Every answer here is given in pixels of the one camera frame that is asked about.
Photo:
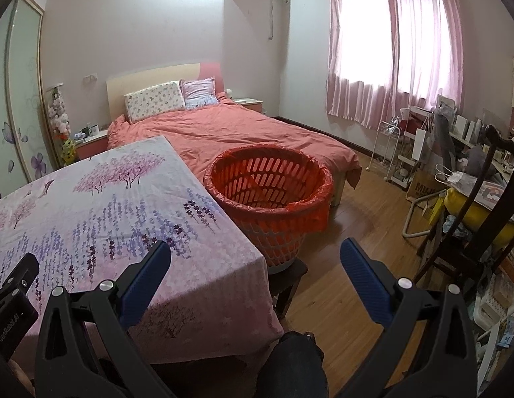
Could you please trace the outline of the pink window curtain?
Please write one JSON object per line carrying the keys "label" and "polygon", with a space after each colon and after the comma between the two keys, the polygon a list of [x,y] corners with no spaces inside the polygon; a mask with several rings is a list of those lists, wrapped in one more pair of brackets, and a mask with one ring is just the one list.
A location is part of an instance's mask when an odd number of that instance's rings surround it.
{"label": "pink window curtain", "polygon": [[459,0],[330,0],[328,115],[376,128],[410,105],[460,104]]}

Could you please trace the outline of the bed with salmon duvet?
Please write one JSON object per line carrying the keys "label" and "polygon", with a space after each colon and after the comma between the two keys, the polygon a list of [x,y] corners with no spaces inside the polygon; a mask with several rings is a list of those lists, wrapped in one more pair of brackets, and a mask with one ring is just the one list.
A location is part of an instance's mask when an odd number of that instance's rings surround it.
{"label": "bed with salmon duvet", "polygon": [[124,115],[109,125],[109,148],[146,138],[165,137],[199,181],[224,151],[253,144],[271,144],[302,151],[325,165],[334,178],[333,204],[340,203],[346,184],[355,188],[361,177],[356,153],[324,134],[273,119],[218,96],[218,103],[193,110],[171,110],[130,122]]}

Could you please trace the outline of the left pink nightstand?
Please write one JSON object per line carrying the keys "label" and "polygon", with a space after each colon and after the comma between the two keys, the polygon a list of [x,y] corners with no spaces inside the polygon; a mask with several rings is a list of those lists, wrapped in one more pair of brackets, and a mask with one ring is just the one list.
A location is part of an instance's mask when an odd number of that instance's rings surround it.
{"label": "left pink nightstand", "polygon": [[85,138],[83,142],[78,143],[76,153],[79,160],[90,159],[108,149],[108,130],[101,130],[97,135]]}

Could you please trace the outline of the sliding floral wardrobe door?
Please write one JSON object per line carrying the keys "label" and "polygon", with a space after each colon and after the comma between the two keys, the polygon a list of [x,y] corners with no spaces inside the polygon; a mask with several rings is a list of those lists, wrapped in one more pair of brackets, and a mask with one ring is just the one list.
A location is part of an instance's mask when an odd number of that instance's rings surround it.
{"label": "sliding floral wardrobe door", "polygon": [[0,18],[0,199],[55,171],[40,70],[44,12],[12,0]]}

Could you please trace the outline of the black stool under basket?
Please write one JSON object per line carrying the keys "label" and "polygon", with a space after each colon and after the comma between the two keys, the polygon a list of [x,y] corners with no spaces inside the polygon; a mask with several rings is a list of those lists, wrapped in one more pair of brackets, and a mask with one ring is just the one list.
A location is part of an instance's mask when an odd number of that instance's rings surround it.
{"label": "black stool under basket", "polygon": [[286,317],[299,283],[307,272],[306,264],[296,258],[287,269],[269,275],[273,308],[279,320]]}

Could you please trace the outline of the cluttered desk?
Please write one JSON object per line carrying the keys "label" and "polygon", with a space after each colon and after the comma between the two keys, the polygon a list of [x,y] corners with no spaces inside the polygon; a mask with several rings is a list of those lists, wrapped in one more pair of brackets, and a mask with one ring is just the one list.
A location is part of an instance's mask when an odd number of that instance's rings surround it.
{"label": "cluttered desk", "polygon": [[[455,113],[451,110],[447,110],[446,107],[442,104],[438,106],[436,110],[434,110],[434,138],[439,147],[441,162],[436,165],[436,180],[445,185],[445,190],[443,190],[440,195],[442,196],[443,203],[443,212],[440,212],[439,217],[435,221],[435,224],[432,227],[432,230],[426,233],[426,237],[421,244],[417,254],[422,257],[422,264],[430,257],[433,249],[436,248],[440,243],[440,237],[444,236],[449,230],[450,225],[454,221],[454,217],[447,213],[448,208],[453,207],[453,202],[451,200],[445,202],[443,199],[446,195],[446,190],[449,188],[442,180],[441,176],[443,172],[452,173],[454,171],[460,172],[457,169],[457,151],[454,146],[454,138],[450,135],[451,124],[454,119]],[[483,138],[484,129],[480,133],[480,138],[485,141],[488,149],[489,146],[486,140]],[[479,168],[483,164],[483,160],[488,150],[485,152],[481,147],[476,146],[468,149],[468,152],[465,153],[465,159],[467,160],[467,164],[461,172],[466,172],[471,175],[477,175],[479,173]],[[502,150],[498,150],[493,159],[493,163],[490,167],[490,173],[487,177],[487,180],[492,182],[493,184],[506,185],[508,181],[510,181],[512,171],[514,169],[514,159],[512,156],[504,152]],[[451,280],[454,280],[458,285],[462,286],[464,293],[464,300],[469,302],[471,301],[475,295],[483,295],[485,289],[488,286],[489,281],[491,280],[493,274],[499,270],[500,266],[494,272],[489,272],[486,276],[483,277],[483,280],[480,281],[479,284],[473,283],[473,281],[468,280],[466,283],[461,283],[452,279],[442,273]]]}

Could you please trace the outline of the floral pink purple tablecloth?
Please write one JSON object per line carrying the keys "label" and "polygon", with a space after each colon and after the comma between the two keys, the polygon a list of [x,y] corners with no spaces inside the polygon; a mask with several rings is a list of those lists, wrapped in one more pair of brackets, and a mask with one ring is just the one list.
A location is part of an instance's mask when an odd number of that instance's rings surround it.
{"label": "floral pink purple tablecloth", "polygon": [[39,313],[166,242],[171,266],[130,335],[151,363],[250,354],[281,337],[261,253],[162,137],[67,166],[0,199],[0,279],[26,253]]}

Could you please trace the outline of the cream pink headboard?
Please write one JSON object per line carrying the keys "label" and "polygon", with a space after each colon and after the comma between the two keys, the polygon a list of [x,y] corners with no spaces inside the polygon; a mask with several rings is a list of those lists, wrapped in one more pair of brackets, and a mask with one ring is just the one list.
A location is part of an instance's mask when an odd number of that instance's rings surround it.
{"label": "cream pink headboard", "polygon": [[218,62],[193,63],[171,67],[156,67],[107,80],[109,118],[111,121],[126,113],[124,95],[173,80],[200,80],[214,77],[216,92],[225,90],[221,66]]}

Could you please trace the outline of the person's dark knee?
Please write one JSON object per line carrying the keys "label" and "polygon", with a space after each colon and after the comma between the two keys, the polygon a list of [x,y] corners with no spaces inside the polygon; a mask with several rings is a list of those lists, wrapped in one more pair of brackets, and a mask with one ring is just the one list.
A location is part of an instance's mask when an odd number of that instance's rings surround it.
{"label": "person's dark knee", "polygon": [[323,362],[311,332],[286,332],[257,375],[254,397],[328,397]]}

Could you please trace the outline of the pink striped pillow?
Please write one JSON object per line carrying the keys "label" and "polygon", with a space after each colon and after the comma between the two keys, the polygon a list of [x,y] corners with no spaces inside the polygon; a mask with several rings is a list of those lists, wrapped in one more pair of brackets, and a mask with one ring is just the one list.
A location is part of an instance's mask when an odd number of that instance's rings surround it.
{"label": "pink striped pillow", "polygon": [[180,86],[187,110],[218,104],[214,77],[199,80],[181,80]]}

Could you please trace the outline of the dark wooden chair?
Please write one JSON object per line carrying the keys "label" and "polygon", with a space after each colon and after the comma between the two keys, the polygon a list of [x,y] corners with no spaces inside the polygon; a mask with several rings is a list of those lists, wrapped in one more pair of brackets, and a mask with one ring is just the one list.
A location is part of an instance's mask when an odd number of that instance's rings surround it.
{"label": "dark wooden chair", "polygon": [[432,268],[458,282],[479,284],[514,246],[514,169],[504,186],[487,180],[498,150],[514,159],[514,142],[503,138],[493,125],[485,128],[483,138],[489,149],[477,175],[461,171],[441,175],[449,186],[443,200],[453,202],[447,213],[454,221],[416,273],[415,284]]}

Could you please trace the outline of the right nightstand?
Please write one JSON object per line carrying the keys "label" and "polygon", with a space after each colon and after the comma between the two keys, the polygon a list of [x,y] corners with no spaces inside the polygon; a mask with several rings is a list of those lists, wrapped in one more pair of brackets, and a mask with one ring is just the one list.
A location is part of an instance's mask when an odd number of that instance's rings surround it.
{"label": "right nightstand", "polygon": [[262,113],[262,101],[252,98],[239,98],[234,99],[234,102],[245,107],[248,110],[253,110]]}

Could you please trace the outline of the floral white pillow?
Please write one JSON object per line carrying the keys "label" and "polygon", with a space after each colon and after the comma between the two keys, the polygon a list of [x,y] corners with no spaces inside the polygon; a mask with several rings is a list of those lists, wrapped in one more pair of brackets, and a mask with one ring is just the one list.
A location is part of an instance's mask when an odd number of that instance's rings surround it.
{"label": "floral white pillow", "polygon": [[124,99],[127,117],[132,123],[186,107],[178,81],[153,85],[124,95]]}

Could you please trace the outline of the hanging plush toys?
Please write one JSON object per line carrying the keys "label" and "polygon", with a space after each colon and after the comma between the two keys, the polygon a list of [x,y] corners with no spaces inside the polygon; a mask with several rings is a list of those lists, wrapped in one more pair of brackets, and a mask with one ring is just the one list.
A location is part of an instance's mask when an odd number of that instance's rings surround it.
{"label": "hanging plush toys", "polygon": [[62,86],[62,84],[55,85],[48,90],[49,101],[46,115],[60,164],[68,166],[76,161],[77,154],[69,117],[65,111]]}

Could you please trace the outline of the red plastic laundry basket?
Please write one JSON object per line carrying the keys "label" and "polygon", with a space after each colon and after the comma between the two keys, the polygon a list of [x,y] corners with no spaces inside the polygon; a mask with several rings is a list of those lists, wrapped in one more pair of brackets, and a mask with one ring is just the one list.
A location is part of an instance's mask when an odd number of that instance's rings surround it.
{"label": "red plastic laundry basket", "polygon": [[286,270],[305,237],[327,227],[333,177],[299,150],[260,144],[227,150],[206,169],[203,183],[264,256],[270,274]]}

